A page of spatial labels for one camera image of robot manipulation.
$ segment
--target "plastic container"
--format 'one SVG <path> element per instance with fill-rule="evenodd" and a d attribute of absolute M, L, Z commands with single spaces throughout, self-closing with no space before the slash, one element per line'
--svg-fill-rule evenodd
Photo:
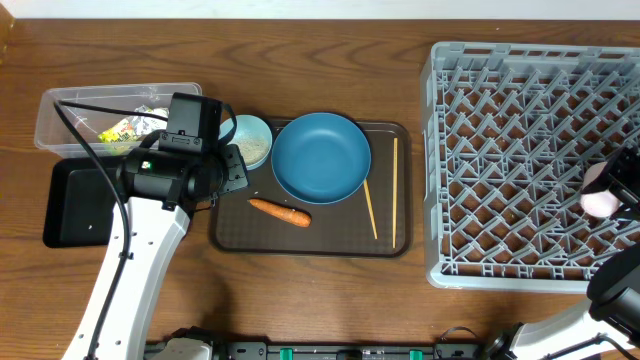
<path fill-rule="evenodd" d="M 176 92 L 201 95 L 196 83 L 138 84 L 87 86 L 49 89 L 42 95 L 34 143 L 63 158 L 87 157 L 87 153 L 73 138 L 53 108 L 56 100 L 73 101 L 88 105 L 134 111 L 146 105 L 150 108 L 169 107 Z M 83 109 L 63 108 L 69 121 L 78 129 L 98 156 L 125 155 L 140 142 L 104 144 L 98 134 L 117 124 L 124 117 Z"/>
<path fill-rule="evenodd" d="M 585 293 L 636 222 L 580 207 L 585 171 L 640 135 L 640 49 L 437 43 L 421 74 L 427 279 Z"/>

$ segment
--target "wooden chopstick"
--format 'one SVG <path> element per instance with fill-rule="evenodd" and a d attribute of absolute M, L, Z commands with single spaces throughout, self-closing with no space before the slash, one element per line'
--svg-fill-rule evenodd
<path fill-rule="evenodd" d="M 393 139 L 393 248 L 396 248 L 396 214 L 398 213 L 398 138 Z"/>
<path fill-rule="evenodd" d="M 369 183 L 364 179 L 364 193 L 367 195 L 367 206 L 369 207 L 369 217 L 371 218 L 371 227 L 373 227 L 373 237 L 378 239 L 378 231 L 376 230 L 376 220 L 373 217 L 373 206 L 371 206 L 371 195 L 369 194 Z"/>

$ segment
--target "gray dish rack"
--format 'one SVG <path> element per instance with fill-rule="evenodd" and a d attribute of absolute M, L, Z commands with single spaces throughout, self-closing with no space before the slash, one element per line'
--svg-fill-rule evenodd
<path fill-rule="evenodd" d="M 427 279 L 585 293 L 640 224 L 582 211 L 589 166 L 640 136 L 640 49 L 441 42 L 420 78 Z"/>

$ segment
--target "wooden table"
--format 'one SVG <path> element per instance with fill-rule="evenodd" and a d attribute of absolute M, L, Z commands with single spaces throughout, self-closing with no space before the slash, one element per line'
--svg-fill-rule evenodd
<path fill-rule="evenodd" d="M 33 145 L 43 91 L 194 81 L 237 113 L 337 111 L 411 133 L 414 238 L 398 260 L 230 255 L 195 216 L 164 281 L 150 340 L 180 327 L 278 342 L 428 343 L 463 325 L 486 338 L 581 296 L 441 290 L 425 279 L 419 73 L 437 41 L 640 46 L 640 23 L 533 21 L 18 20 L 0 66 L 0 354 L 58 358 L 105 248 L 42 243 L 52 166 Z"/>

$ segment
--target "blue bowl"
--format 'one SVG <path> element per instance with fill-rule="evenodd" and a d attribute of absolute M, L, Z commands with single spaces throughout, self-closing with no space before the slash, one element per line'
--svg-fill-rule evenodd
<path fill-rule="evenodd" d="M 285 126 L 271 156 L 280 186 L 311 204 L 346 199 L 362 186 L 371 166 L 371 149 L 362 130 L 329 113 L 304 115 Z"/>

